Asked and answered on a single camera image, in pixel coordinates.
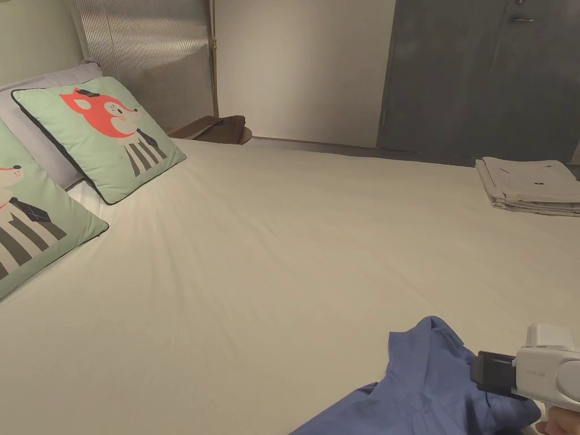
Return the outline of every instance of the green pillow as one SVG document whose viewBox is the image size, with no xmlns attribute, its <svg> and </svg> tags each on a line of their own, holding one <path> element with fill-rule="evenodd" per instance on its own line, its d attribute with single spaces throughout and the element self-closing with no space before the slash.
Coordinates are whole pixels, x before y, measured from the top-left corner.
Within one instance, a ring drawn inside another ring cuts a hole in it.
<svg viewBox="0 0 580 435">
<path fill-rule="evenodd" d="M 112 77 L 12 97 L 104 201 L 115 204 L 185 155 Z"/>
<path fill-rule="evenodd" d="M 0 299 L 108 224 L 58 186 L 0 121 Z"/>
</svg>

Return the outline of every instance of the white wall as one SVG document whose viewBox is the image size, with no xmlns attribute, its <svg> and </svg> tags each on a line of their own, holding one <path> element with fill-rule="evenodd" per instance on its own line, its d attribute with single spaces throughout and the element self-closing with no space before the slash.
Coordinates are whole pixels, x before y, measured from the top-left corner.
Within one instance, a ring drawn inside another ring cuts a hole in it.
<svg viewBox="0 0 580 435">
<path fill-rule="evenodd" d="M 220 116 L 376 146 L 395 0 L 216 0 Z"/>
<path fill-rule="evenodd" d="M 61 0 L 0 3 L 0 86 L 79 65 L 82 49 Z"/>
</svg>

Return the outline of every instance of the hand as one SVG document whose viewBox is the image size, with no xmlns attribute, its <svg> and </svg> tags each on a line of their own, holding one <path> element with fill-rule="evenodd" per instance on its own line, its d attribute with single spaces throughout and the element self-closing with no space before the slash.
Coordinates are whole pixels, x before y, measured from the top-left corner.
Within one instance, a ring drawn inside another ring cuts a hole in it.
<svg viewBox="0 0 580 435">
<path fill-rule="evenodd" d="M 580 413 L 552 407 L 548 421 L 537 423 L 536 429 L 546 435 L 580 435 Z"/>
</svg>

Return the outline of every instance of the gray door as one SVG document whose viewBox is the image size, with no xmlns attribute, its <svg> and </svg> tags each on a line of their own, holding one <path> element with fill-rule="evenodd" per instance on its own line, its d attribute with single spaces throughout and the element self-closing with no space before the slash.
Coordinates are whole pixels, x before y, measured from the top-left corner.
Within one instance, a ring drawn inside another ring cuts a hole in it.
<svg viewBox="0 0 580 435">
<path fill-rule="evenodd" d="M 578 0 L 397 2 L 379 146 L 570 161 Z"/>
</svg>

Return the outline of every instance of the cartoon fox print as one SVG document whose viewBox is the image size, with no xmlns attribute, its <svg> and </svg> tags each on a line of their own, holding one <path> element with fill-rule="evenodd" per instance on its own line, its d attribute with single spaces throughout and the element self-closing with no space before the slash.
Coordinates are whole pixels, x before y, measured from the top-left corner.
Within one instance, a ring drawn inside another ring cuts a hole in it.
<svg viewBox="0 0 580 435">
<path fill-rule="evenodd" d="M 117 139 L 125 147 L 135 176 L 167 158 L 157 141 L 139 129 L 137 121 L 141 115 L 137 109 L 129 110 L 113 97 L 78 88 L 60 97 L 95 130 Z"/>
<path fill-rule="evenodd" d="M 0 280 L 66 236 L 48 213 L 6 189 L 24 178 L 20 166 L 0 168 Z"/>
</svg>

